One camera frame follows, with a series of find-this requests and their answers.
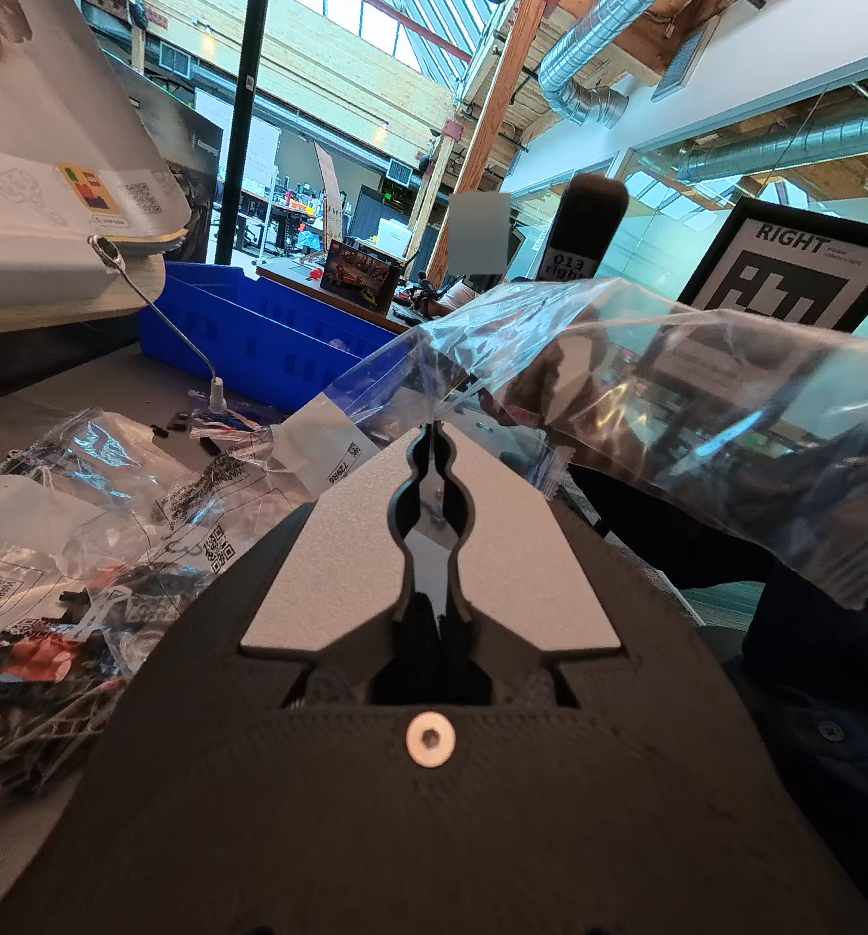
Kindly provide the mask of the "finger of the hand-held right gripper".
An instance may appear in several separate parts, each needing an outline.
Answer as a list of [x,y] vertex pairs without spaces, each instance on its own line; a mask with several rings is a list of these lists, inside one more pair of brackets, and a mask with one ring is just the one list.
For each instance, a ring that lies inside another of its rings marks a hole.
[[452,426],[495,424],[495,420],[483,410],[479,391],[471,383],[435,388],[432,391],[432,422]]

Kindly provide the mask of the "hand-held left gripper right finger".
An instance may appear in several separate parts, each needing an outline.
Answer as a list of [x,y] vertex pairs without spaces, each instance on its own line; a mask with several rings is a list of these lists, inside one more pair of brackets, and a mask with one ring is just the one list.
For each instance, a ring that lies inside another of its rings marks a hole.
[[448,611],[495,692],[538,671],[614,657],[620,640],[546,497],[449,424],[436,424],[443,511],[457,535]]

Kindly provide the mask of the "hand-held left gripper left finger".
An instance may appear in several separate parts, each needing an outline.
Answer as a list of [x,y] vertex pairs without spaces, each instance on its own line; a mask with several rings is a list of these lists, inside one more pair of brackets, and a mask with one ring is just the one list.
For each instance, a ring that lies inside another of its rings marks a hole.
[[301,665],[284,705],[437,699],[438,616],[408,540],[430,442],[409,430],[310,505],[240,643]]

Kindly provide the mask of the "clear bag white strip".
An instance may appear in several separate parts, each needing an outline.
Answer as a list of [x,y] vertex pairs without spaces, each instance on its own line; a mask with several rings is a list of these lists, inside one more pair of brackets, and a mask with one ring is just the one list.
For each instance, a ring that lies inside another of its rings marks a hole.
[[274,427],[314,496],[421,424],[432,391],[490,393],[558,337],[601,338],[609,410],[647,449],[606,473],[760,546],[849,609],[868,600],[868,340],[693,310],[622,279],[506,284],[422,323]]

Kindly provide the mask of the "person's right forearm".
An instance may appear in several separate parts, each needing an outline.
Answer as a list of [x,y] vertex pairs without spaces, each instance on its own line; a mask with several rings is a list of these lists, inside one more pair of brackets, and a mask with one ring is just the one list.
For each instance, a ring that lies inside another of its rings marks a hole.
[[680,590],[765,583],[776,561],[761,547],[700,522],[680,508],[591,468],[570,474],[603,526]]

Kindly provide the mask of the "red lego set box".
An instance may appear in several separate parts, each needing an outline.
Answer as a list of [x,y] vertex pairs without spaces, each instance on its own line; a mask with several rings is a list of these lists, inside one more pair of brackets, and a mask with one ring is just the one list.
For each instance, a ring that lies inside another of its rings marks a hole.
[[385,316],[402,272],[403,264],[388,255],[331,240],[320,285],[325,292]]

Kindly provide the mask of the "large clear lego parts bag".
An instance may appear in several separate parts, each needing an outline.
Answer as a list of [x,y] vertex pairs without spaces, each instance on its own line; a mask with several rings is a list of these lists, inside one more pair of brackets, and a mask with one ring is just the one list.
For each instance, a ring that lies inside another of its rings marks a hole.
[[167,575],[161,601],[227,570],[311,499],[273,457],[271,427],[239,433],[200,470],[156,445],[152,431],[91,409],[0,463],[0,626],[54,617],[61,595],[120,599]]

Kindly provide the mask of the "dark lego set box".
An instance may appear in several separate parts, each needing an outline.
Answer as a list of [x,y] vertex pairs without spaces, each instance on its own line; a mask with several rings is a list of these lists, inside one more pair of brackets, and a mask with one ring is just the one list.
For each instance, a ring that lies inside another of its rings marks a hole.
[[217,200],[222,130],[115,56],[110,55],[109,61],[191,208],[185,239],[180,247],[167,253],[167,258],[206,263]]

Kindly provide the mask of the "crumpled clear plastic bag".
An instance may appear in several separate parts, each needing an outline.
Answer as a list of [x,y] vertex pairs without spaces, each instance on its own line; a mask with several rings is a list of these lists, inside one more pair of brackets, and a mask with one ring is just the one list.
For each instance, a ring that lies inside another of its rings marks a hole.
[[242,438],[282,423],[287,414],[257,402],[228,400],[223,413],[214,412],[205,393],[188,391],[190,437],[208,438],[220,447],[235,445]]

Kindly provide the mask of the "wooden background desk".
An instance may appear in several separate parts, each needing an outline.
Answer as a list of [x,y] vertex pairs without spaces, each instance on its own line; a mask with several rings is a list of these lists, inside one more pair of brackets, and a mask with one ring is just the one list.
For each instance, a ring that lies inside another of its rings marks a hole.
[[352,302],[351,300],[339,297],[332,292],[327,292],[321,287],[313,286],[303,281],[291,279],[286,275],[273,272],[264,266],[257,266],[255,271],[260,279],[276,282],[277,284],[300,293],[302,296],[318,300],[323,304],[328,305],[336,310],[345,312],[352,317],[380,326],[381,328],[393,334],[403,334],[409,331],[409,326],[404,324],[404,322],[397,320],[392,321],[388,318],[386,313],[365,309],[362,306]]

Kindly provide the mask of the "blue plastic bin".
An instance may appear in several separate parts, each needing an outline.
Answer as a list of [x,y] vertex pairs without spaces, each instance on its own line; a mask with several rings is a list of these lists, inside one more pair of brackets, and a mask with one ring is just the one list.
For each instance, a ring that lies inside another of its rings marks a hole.
[[166,262],[155,305],[208,359],[224,388],[294,412],[405,331],[238,266]]

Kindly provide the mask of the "clear bag black orange parts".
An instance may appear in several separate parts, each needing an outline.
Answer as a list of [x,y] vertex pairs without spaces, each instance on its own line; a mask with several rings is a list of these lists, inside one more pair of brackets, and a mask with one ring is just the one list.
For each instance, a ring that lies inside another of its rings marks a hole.
[[27,799],[77,766],[171,625],[212,583],[152,562],[65,591],[58,616],[0,632],[0,798]]

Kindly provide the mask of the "person's torso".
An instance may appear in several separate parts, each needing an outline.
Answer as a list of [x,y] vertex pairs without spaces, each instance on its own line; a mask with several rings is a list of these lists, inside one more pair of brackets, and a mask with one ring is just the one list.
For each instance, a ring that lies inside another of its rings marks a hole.
[[868,902],[868,600],[847,610],[775,563],[725,670],[789,795]]

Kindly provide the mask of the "black vertical pole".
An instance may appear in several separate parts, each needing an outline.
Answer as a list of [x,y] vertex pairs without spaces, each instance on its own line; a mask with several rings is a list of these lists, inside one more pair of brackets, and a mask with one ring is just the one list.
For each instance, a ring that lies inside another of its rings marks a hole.
[[230,130],[230,146],[222,192],[215,263],[230,265],[234,249],[240,196],[253,119],[254,96],[264,42],[268,1],[248,1],[245,11],[240,66]]

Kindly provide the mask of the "instruction booklet stack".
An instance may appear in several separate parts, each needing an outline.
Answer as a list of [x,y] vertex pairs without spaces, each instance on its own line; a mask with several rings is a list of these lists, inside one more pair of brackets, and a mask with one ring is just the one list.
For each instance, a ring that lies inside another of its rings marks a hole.
[[77,4],[0,1],[0,233],[154,253],[190,216]]

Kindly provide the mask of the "wooden support post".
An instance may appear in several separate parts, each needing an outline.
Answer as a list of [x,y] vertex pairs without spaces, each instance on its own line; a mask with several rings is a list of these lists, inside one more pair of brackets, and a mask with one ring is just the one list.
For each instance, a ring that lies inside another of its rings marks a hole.
[[484,171],[498,133],[504,123],[510,99],[521,75],[521,68],[530,51],[542,21],[546,1],[515,2],[512,7],[512,22],[503,51],[498,58],[476,128],[451,195],[450,206],[440,228],[440,233],[426,270],[434,286],[440,286],[448,270],[448,262],[456,251],[450,247],[449,235],[454,223],[460,220],[459,200],[466,193],[479,189]]

